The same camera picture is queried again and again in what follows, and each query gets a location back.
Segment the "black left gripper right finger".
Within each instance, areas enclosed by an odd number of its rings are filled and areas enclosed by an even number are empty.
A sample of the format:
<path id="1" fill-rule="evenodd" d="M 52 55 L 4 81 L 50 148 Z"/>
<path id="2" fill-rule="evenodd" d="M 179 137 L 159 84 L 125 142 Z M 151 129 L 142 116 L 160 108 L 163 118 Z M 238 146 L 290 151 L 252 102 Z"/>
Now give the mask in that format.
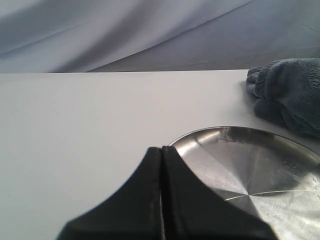
<path id="1" fill-rule="evenodd" d="M 271 227 L 223 200 L 164 146 L 161 162 L 162 215 L 167 240 L 275 240 Z"/>

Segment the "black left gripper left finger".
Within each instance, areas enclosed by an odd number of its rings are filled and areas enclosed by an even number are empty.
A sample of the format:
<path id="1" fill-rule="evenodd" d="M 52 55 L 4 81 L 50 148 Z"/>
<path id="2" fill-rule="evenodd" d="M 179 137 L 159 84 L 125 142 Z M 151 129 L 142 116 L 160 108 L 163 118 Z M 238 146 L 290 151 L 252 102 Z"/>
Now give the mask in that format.
<path id="1" fill-rule="evenodd" d="M 134 173 L 113 195 L 67 222 L 57 239 L 163 239 L 161 162 L 161 149 L 150 147 Z"/>

